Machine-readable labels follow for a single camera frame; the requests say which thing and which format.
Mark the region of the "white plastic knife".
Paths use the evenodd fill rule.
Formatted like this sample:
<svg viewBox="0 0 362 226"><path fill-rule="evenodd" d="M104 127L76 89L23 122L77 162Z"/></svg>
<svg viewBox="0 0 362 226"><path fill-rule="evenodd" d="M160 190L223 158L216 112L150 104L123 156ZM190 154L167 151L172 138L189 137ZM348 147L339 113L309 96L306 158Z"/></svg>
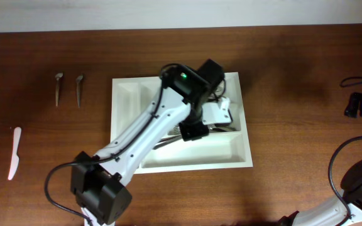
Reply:
<svg viewBox="0 0 362 226"><path fill-rule="evenodd" d="M12 180L16 174L19 165L19 156L18 156L18 146L21 137L22 129L20 127L16 127L13 132L13 148L12 148L12 156L11 156L11 164L9 167L8 180Z"/></svg>

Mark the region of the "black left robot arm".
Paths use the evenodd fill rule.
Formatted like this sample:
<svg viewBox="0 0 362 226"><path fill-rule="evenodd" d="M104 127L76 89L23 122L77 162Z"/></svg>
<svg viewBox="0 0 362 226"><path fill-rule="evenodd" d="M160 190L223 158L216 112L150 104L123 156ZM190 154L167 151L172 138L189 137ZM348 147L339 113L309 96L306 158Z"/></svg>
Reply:
<svg viewBox="0 0 362 226"><path fill-rule="evenodd" d="M126 186L146 155L175 126L184 141L209 135L202 106L224 80L222 66L208 59L197 70L171 63L147 108L113 142L89 156L81 152L72 167L70 190L88 225L111 225L132 196Z"/></svg>

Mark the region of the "small metal spoon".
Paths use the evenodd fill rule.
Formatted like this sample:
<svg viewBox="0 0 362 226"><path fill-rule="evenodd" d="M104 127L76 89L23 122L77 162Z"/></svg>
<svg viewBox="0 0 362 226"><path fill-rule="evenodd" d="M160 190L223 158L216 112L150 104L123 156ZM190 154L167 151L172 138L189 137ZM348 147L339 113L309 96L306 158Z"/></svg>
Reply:
<svg viewBox="0 0 362 226"><path fill-rule="evenodd" d="M56 85L55 85L55 106L58 107L59 95L60 95L60 81L63 77L63 72L57 73L55 76Z"/></svg>
<svg viewBox="0 0 362 226"><path fill-rule="evenodd" d="M80 108L80 99L81 99L81 82L84 78L84 75L81 74L75 79L76 83L76 97L77 97L77 107Z"/></svg>

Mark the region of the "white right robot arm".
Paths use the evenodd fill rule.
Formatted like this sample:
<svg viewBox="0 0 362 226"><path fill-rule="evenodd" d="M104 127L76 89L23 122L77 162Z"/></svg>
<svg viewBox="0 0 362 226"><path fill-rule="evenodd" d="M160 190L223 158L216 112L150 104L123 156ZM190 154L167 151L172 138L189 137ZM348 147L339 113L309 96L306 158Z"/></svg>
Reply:
<svg viewBox="0 0 362 226"><path fill-rule="evenodd" d="M341 180L340 190L337 190L332 178L332 168L338 154L355 141L362 141L362 136L343 142L330 158L327 175L334 196L310 210L296 211L282 217L277 225L352 225L362 222L362 160L348 169Z"/></svg>

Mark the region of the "metal fork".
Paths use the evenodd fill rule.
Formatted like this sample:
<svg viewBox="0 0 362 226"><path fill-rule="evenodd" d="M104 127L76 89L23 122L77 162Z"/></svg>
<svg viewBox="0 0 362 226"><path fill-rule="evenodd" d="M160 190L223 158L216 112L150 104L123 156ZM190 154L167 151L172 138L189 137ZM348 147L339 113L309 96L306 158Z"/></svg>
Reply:
<svg viewBox="0 0 362 226"><path fill-rule="evenodd" d="M230 127L230 126L216 126L214 124L208 125L208 128L211 131L216 131L216 132L234 132L237 131L237 129L235 127Z"/></svg>
<svg viewBox="0 0 362 226"><path fill-rule="evenodd" d="M179 135L180 133L179 126L175 126L171 131L168 132L169 135Z"/></svg>

